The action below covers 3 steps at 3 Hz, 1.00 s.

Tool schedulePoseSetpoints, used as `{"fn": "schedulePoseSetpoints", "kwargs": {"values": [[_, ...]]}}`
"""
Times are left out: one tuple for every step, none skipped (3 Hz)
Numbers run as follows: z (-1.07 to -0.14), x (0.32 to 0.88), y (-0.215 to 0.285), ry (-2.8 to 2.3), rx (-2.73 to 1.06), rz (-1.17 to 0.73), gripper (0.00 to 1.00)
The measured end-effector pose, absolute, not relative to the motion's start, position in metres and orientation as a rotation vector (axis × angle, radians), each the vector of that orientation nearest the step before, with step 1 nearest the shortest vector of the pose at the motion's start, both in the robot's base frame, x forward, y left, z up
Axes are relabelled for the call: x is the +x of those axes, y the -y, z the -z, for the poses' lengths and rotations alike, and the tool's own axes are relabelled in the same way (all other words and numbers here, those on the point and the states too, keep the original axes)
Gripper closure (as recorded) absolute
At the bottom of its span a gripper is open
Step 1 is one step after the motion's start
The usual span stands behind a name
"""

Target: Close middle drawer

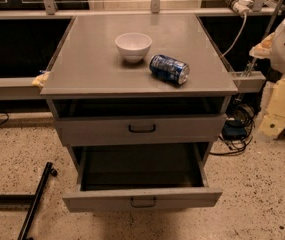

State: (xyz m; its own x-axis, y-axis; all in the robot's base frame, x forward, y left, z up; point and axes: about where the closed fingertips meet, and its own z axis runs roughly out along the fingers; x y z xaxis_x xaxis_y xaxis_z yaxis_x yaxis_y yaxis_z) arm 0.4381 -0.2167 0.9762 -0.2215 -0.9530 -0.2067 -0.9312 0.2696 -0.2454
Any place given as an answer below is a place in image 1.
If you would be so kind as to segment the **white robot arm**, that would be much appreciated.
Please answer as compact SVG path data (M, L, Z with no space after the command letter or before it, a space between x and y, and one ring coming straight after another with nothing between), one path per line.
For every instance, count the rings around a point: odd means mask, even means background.
M263 90L258 134L275 139L285 129L285 19L276 30L252 47L249 55L269 59L271 67L282 74L280 80Z

